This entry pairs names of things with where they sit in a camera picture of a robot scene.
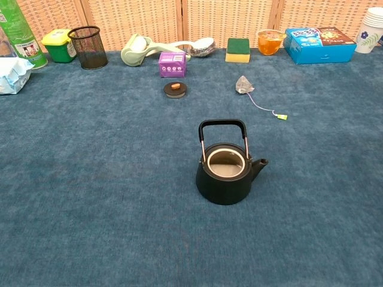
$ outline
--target purple box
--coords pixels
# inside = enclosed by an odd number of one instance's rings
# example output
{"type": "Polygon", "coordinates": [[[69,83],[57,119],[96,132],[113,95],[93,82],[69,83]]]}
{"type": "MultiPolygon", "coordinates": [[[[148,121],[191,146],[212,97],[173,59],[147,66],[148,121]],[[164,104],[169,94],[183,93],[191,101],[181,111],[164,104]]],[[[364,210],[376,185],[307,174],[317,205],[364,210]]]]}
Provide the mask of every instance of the purple box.
{"type": "Polygon", "coordinates": [[[158,61],[162,78],[185,78],[186,53],[162,52],[158,61]]]}

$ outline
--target green container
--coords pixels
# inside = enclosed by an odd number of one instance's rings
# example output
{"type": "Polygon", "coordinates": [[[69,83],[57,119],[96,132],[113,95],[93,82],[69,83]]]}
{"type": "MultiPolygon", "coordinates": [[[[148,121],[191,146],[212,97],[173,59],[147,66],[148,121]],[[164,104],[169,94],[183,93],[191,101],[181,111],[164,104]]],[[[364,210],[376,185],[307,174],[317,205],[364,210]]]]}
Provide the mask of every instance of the green container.
{"type": "Polygon", "coordinates": [[[53,30],[41,41],[56,63],[70,63],[76,57],[76,50],[68,37],[69,31],[69,29],[53,30]]]}
{"type": "Polygon", "coordinates": [[[0,0],[0,26],[17,55],[34,64],[34,69],[48,63],[16,0],[0,0]]]}

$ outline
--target yellow lid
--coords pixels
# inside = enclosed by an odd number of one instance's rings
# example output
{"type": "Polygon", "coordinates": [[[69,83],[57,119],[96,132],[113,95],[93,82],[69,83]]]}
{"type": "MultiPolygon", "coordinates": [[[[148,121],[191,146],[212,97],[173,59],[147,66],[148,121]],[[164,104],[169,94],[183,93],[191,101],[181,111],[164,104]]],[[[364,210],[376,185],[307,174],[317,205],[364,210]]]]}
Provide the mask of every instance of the yellow lid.
{"type": "Polygon", "coordinates": [[[47,46],[61,46],[68,42],[70,42],[70,38],[68,37],[70,29],[56,29],[46,34],[41,40],[43,45],[47,46]]]}

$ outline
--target teapot spout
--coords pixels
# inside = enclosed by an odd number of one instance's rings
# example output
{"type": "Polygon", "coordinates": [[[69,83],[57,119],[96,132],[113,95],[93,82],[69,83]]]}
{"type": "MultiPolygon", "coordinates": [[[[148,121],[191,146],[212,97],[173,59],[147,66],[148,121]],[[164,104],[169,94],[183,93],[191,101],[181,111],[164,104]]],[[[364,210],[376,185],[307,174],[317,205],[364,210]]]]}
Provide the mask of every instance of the teapot spout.
{"type": "Polygon", "coordinates": [[[262,168],[268,165],[268,163],[269,161],[267,159],[260,158],[251,164],[251,172],[253,173],[253,178],[251,179],[252,181],[257,177],[262,168]]]}

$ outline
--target cup stack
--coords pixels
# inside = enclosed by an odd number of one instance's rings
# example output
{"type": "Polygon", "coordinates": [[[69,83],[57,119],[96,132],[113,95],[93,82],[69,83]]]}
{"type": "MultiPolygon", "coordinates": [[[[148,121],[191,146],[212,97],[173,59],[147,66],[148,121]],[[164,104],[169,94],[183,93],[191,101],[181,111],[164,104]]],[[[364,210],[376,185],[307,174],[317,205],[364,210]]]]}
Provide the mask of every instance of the cup stack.
{"type": "Polygon", "coordinates": [[[383,7],[372,7],[367,10],[357,36],[358,53],[370,53],[383,36],[383,7]]]}

